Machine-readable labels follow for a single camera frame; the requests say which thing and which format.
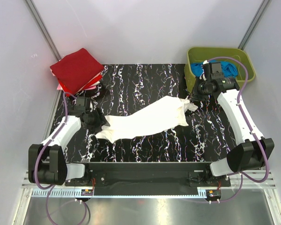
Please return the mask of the white t-shirt with robot print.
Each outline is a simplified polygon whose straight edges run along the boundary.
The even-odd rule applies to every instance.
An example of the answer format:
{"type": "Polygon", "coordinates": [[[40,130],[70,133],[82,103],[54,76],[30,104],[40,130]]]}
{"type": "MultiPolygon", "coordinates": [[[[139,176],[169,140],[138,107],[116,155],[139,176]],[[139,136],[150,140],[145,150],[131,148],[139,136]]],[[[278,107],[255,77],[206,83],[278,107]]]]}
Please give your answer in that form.
{"type": "Polygon", "coordinates": [[[176,126],[186,127],[186,111],[197,109],[188,99],[165,96],[129,116],[106,116],[109,126],[102,126],[96,138],[114,143],[119,139],[158,134],[176,126]]]}

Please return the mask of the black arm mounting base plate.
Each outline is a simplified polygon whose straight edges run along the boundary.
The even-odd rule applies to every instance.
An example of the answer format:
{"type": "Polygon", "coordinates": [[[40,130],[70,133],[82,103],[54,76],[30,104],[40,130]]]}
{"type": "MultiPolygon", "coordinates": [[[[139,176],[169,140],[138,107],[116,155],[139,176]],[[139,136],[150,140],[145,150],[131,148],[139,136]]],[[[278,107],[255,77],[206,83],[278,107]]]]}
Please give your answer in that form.
{"type": "Polygon", "coordinates": [[[181,183],[190,187],[230,187],[230,179],[223,175],[213,177],[210,162],[91,162],[82,178],[68,179],[68,187],[104,187],[118,182],[127,183],[181,183]]]}

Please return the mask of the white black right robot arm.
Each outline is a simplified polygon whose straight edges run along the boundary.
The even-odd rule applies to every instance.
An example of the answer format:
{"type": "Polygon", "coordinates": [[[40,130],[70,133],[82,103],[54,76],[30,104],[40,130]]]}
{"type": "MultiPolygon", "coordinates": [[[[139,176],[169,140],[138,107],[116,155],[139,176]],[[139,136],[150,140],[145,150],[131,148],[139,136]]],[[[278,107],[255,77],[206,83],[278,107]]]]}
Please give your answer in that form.
{"type": "Polygon", "coordinates": [[[208,96],[213,96],[224,110],[236,140],[236,147],[226,158],[210,164],[212,175],[233,175],[264,167],[265,176],[258,180],[259,183],[264,182],[269,176],[268,159],[274,149],[274,142],[272,138],[265,138],[253,122],[237,82],[232,78],[195,78],[191,98],[203,101],[208,96]]]}

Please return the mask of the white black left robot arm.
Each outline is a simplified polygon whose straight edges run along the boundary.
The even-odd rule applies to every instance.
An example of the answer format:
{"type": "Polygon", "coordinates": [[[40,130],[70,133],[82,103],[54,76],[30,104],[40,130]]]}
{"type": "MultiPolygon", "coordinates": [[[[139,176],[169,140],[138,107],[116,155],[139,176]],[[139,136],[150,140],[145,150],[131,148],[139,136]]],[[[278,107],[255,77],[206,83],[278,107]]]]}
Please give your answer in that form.
{"type": "Polygon", "coordinates": [[[68,176],[69,166],[64,157],[64,150],[72,137],[82,128],[98,133],[102,126],[109,126],[101,109],[92,111],[71,111],[62,118],[53,133],[40,144],[32,144],[28,150],[29,181],[45,190],[54,185],[62,185],[66,180],[81,178],[85,166],[74,166],[77,170],[68,176]]]}

